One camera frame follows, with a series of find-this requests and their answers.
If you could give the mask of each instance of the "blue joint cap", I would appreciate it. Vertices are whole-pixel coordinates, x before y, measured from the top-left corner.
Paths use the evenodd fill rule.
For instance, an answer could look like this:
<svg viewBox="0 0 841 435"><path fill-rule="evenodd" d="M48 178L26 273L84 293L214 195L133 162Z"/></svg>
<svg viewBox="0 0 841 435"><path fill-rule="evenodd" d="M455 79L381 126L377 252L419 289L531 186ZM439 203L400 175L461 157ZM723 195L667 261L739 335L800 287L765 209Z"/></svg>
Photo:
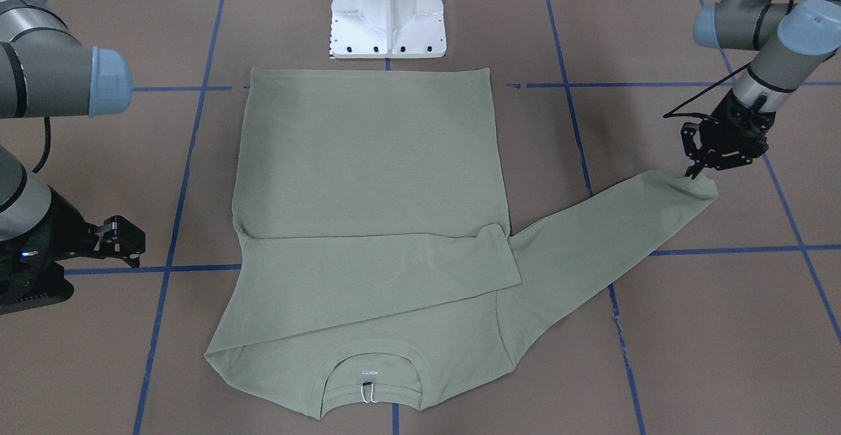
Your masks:
<svg viewBox="0 0 841 435"><path fill-rule="evenodd" d="M694 19L694 42L699 46L721 48L716 34L716 4L704 5Z"/></svg>
<svg viewBox="0 0 841 435"><path fill-rule="evenodd" d="M131 103L134 83L129 64L111 49L93 48L91 63L91 99L87 115L118 114Z"/></svg>
<svg viewBox="0 0 841 435"><path fill-rule="evenodd" d="M780 22L777 37L797 54L829 54L841 47L841 7L832 1L803 1Z"/></svg>

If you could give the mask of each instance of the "white mounting bracket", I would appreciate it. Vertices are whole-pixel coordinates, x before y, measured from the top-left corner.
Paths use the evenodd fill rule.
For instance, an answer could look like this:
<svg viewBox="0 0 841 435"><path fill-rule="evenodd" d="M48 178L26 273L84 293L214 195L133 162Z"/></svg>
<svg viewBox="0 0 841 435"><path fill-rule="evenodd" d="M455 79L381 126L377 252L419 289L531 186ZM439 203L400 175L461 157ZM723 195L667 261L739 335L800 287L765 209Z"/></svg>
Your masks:
<svg viewBox="0 0 841 435"><path fill-rule="evenodd" d="M447 52L442 0L333 0L330 57L429 58Z"/></svg>

